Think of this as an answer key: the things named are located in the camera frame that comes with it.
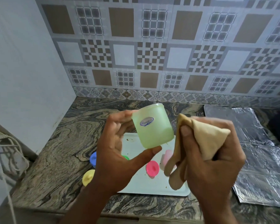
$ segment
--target yellow lid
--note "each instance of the yellow lid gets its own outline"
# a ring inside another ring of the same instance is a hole
[[[91,182],[91,180],[94,176],[94,171],[95,170],[89,170],[83,175],[82,183],[84,186],[88,185],[88,183]]]

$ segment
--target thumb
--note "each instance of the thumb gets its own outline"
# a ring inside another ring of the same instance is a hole
[[[199,145],[194,137],[194,132],[192,128],[187,125],[180,127],[182,144],[184,150],[186,151],[188,165],[197,167],[203,162]]]
[[[130,163],[132,164],[132,169],[134,171],[134,174],[145,164],[147,164],[151,159],[162,150],[161,146],[157,146],[154,148],[149,148],[144,150],[142,153],[137,155],[135,158],[130,160]]]

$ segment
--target aluminum foil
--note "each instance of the aluminum foil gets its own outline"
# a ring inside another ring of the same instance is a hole
[[[275,147],[251,108],[204,106],[205,116],[231,120],[246,163],[234,185],[241,203],[280,207],[280,148]]]

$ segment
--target person's right hand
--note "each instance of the person's right hand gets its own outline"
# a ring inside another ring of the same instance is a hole
[[[227,128],[231,133],[218,150],[217,160],[203,161],[194,132],[181,126],[182,142],[187,154],[186,179],[201,206],[206,223],[237,223],[230,209],[229,192],[234,185],[246,156],[231,121],[193,117],[195,120]]]

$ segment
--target green plastic container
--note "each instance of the green plastic container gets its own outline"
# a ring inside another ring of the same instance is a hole
[[[174,138],[174,132],[161,103],[148,105],[133,113],[132,120],[144,148],[153,148]]]

